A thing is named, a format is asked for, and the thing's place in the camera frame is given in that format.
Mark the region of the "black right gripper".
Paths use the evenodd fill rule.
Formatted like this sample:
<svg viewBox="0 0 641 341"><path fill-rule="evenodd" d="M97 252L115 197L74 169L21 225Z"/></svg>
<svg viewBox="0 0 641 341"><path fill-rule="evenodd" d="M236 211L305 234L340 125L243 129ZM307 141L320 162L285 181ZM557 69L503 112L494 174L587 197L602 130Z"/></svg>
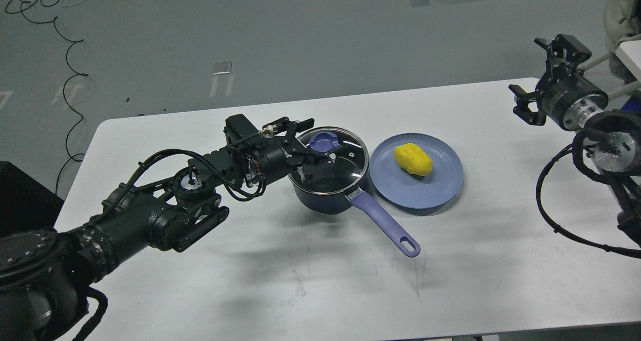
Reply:
<svg viewBox="0 0 641 341"><path fill-rule="evenodd" d="M578 71L579 65L590 60L591 51L571 35L535 38L534 43L546 52L545 71L535 92L509 85L514 94L513 113L529 126L544 126L548 116L565 131L584 128L608 103L607 94ZM539 110L531 110L531 103Z"/></svg>

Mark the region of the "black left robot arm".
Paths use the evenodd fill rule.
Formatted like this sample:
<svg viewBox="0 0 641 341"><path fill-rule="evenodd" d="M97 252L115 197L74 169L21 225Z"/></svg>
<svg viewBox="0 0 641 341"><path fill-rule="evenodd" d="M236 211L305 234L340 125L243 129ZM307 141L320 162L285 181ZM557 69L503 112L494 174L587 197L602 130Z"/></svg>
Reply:
<svg viewBox="0 0 641 341"><path fill-rule="evenodd" d="M103 211L67 232L19 213L2 220L2 340L54 340L98 309L75 340L101 322L108 299L93 287L146 247L183 252L229 215L218 187L240 202L261 197L270 183L304 177L334 160L297 138L314 121L282 117L257 129L244 115L228 117L226 145L208 154L165 149L138 164Z"/></svg>

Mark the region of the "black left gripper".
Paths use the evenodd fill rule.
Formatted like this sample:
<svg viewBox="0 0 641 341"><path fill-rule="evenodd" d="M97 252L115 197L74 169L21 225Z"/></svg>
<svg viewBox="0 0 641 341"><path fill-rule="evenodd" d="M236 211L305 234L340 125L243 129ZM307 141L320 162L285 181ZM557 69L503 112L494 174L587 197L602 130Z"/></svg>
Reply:
<svg viewBox="0 0 641 341"><path fill-rule="evenodd" d="M304 185L334 176L334 155L307 149L297 138L313 125L313 118L299 121L282 117L261 127L258 165L266 182L274 183L291 173L293 180Z"/></svg>

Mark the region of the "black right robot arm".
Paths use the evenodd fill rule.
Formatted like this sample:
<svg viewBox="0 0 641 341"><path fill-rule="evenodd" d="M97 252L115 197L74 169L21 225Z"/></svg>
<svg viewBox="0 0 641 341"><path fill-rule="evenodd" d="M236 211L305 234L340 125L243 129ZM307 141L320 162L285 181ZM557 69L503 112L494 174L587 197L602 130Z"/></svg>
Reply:
<svg viewBox="0 0 641 341"><path fill-rule="evenodd" d="M554 221L543 208L543 183L554 165L571 156L575 169L591 181L608 186L620 206L616 227L639 244L639 111L606 109L609 95L584 76L581 64L591 57L576 37L557 35L551 40L534 40L545 50L545 71L533 92L510 85L514 94L513 113L530 126L552 120L563 131L574 133L539 174L535 200L543 220L552 231L577 243L605 252L638 259L639 249L610 246L587 240Z"/></svg>

